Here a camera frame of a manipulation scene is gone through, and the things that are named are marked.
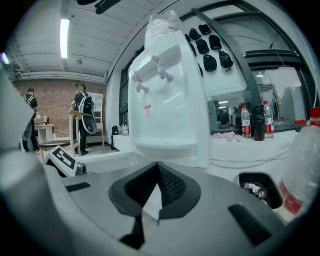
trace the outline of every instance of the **brick wall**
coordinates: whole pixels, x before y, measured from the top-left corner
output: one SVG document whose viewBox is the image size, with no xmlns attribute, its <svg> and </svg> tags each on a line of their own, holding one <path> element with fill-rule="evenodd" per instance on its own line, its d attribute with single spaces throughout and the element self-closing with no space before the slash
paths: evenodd
<svg viewBox="0 0 320 256">
<path fill-rule="evenodd" d="M 21 95 L 27 93 L 30 87 L 34 88 L 34 96 L 38 103 L 41 119 L 49 117 L 49 123 L 54 124 L 53 133 L 57 138 L 69 137 L 69 114 L 71 101 L 77 89 L 75 82 L 30 80 L 14 83 Z M 105 124 L 106 87 L 85 83 L 87 92 L 103 94 L 102 122 Z"/>
</svg>

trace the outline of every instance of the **ceiling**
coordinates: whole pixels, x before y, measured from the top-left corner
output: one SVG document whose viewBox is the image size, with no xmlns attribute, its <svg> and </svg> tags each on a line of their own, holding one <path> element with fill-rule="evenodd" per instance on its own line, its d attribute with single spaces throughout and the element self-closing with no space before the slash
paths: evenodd
<svg viewBox="0 0 320 256">
<path fill-rule="evenodd" d="M 97 15 L 94 3 L 39 0 L 21 19 L 7 43 L 5 53 L 15 74 L 11 79 L 37 76 L 105 82 L 126 38 L 144 18 L 168 1 L 122 0 Z M 61 19 L 70 19 L 68 58 L 60 57 Z"/>
</svg>

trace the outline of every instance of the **water dispenser tap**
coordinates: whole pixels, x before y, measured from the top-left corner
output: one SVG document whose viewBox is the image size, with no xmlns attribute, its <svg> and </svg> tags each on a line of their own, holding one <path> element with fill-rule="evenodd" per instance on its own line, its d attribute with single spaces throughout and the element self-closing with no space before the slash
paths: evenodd
<svg viewBox="0 0 320 256">
<path fill-rule="evenodd" d="M 131 78 L 135 82 L 135 89 L 136 89 L 137 92 L 140 92 L 140 90 L 142 89 L 144 91 L 144 93 L 146 94 L 149 91 L 149 87 L 144 86 L 142 84 L 142 81 L 139 78 L 139 75 L 138 75 L 138 73 L 136 71 L 133 72 L 133 75 L 131 76 Z"/>
<path fill-rule="evenodd" d="M 165 70 L 165 63 L 161 59 L 156 56 L 152 56 L 151 60 L 156 62 L 158 74 L 161 79 L 165 78 L 167 82 L 171 82 L 174 79 L 174 76 Z"/>
</svg>

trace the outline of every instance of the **fluorescent light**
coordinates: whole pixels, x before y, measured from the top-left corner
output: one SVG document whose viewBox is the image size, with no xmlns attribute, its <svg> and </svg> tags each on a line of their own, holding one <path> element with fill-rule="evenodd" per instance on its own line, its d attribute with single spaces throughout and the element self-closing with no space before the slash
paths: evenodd
<svg viewBox="0 0 320 256">
<path fill-rule="evenodd" d="M 1 53 L 1 60 L 2 60 L 3 63 L 6 64 L 6 65 L 8 65 L 8 64 L 10 63 L 7 55 L 6 55 L 4 52 Z"/>
<path fill-rule="evenodd" d="M 68 58 L 68 30 L 69 30 L 69 19 L 61 19 L 60 23 L 60 53 L 61 58 Z"/>
</svg>

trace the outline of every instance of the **warning label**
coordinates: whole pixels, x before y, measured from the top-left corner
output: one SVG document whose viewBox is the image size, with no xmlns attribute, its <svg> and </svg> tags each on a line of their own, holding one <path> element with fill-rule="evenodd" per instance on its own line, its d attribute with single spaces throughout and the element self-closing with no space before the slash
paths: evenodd
<svg viewBox="0 0 320 256">
<path fill-rule="evenodd" d="M 150 116 L 151 105 L 145 106 L 144 110 L 145 110 L 145 116 L 146 117 Z"/>
</svg>

